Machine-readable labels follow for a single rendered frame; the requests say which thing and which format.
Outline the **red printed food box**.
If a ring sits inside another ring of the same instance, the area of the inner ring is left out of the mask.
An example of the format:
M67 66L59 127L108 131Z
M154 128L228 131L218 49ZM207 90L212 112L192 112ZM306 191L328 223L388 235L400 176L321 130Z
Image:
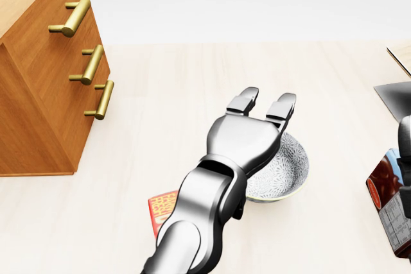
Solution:
M155 238L162 224L174 210L179 191L170 191L148 199L148 208Z

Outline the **medium wooden drawer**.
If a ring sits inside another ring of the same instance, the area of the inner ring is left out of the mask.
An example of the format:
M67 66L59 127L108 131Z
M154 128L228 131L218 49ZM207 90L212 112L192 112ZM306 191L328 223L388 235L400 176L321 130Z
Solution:
M46 32L28 67L30 81L39 92L48 119L65 142L86 138L101 91L110 74L92 9L89 9L75 35Z

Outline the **wooden cabinet with drawers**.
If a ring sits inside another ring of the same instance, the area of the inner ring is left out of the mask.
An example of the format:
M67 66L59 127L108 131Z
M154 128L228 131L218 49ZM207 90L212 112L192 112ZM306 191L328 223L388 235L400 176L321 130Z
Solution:
M40 96L6 46L6 34L35 1L0 0L0 176L76 172Z

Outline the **small wooden drawer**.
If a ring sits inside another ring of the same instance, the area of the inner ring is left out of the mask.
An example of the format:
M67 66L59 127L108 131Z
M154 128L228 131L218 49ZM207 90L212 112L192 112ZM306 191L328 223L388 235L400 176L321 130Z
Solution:
M55 115L57 132L62 139L64 150L77 171L82 152L89 136L93 116L84 116L86 110L96 110L102 90L95 90L96 84L105 84L109 79L110 68L105 52L103 52L97 71L90 85L80 81L69 81L69 75L82 74L89 62L90 55L82 55L82 50L74 52L75 62L68 67L68 72L62 75L62 86L52 106L58 108Z

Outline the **large wooden drawer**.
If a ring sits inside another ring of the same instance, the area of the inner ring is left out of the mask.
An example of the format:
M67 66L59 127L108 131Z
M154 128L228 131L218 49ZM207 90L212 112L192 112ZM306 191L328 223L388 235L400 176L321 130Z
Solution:
M88 87L69 81L81 74L89 61L83 49L101 42L94 15L89 9L73 37L51 33L50 25L64 24L72 10L66 2L79 0L36 0L6 34L12 51L29 86L42 98L52 99L85 92Z

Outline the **thin pale flat board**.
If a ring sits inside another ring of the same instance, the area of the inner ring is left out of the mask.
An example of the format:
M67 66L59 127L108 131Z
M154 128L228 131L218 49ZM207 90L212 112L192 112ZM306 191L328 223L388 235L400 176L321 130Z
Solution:
M387 46L390 56L411 77L411 43L397 46Z

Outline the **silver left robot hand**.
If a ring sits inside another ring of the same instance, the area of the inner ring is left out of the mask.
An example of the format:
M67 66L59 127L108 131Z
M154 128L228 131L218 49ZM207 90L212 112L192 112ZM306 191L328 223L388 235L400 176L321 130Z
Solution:
M249 117L259 89L247 87L227 105L207 135L207 154L201 164L223 164L251 177L276 155L281 137L295 110L296 95L284 93L272 103L264 120Z

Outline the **grey patterned bowl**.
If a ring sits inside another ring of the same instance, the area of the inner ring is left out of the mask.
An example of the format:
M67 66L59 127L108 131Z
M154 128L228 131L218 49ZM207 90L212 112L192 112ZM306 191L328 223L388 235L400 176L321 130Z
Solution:
M272 203L290 197L302 189L309 168L305 149L285 132L275 157L248 179L246 198L256 203Z

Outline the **brown printed food box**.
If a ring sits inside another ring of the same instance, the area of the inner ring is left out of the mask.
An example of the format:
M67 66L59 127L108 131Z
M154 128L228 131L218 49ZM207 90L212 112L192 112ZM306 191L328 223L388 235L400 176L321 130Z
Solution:
M399 150L389 149L366 180L394 255L411 259L411 219L404 214L399 188L403 179L397 159Z

